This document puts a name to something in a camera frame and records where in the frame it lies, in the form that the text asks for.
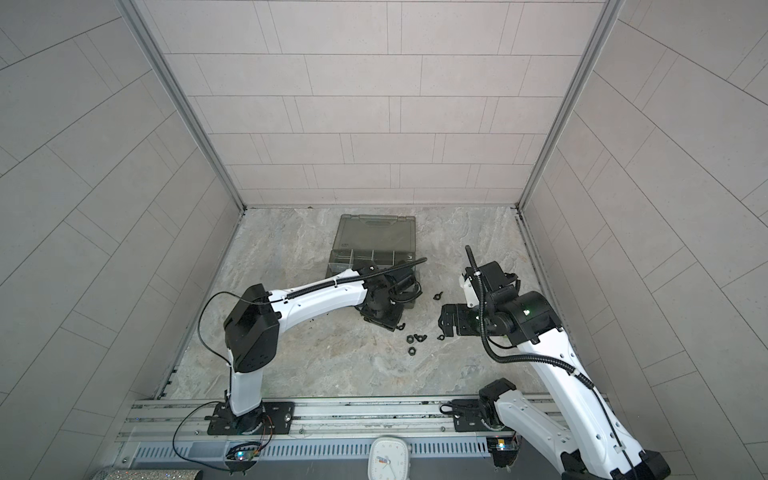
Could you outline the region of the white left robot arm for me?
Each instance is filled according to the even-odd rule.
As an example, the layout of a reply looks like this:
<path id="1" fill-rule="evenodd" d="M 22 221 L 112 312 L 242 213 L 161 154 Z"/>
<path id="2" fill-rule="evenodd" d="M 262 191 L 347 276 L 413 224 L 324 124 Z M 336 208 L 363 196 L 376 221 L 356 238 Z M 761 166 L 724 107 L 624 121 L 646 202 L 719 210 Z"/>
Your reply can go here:
<path id="1" fill-rule="evenodd" d="M 286 433 L 293 404 L 283 405 L 289 411 L 282 420 L 262 396 L 263 370 L 275 358 L 280 336 L 304 321 L 347 307 L 368 323 L 397 330 L 406 306 L 423 293 L 415 267 L 426 261 L 422 257 L 388 268 L 368 262 L 300 287 L 268 291 L 256 284 L 241 295 L 227 292 L 237 300 L 223 323 L 227 354 L 214 354 L 229 367 L 229 391 L 206 418 L 207 433 Z"/>

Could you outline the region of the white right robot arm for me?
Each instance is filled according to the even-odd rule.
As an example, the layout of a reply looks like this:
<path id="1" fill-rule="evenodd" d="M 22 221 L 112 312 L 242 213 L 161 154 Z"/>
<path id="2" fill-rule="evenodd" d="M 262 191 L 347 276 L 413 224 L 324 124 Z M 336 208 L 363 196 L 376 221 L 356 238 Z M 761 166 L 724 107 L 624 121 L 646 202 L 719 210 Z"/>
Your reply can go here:
<path id="1" fill-rule="evenodd" d="M 472 253 L 467 257 L 466 301 L 442 308 L 445 336 L 476 336 L 491 360 L 532 365 L 564 418 L 552 420 L 501 378 L 478 393 L 484 425 L 521 435 L 564 479 L 668 478 L 663 455 L 641 446 L 586 373 L 546 297 L 521 292 L 518 276 L 497 262 L 478 265 Z"/>

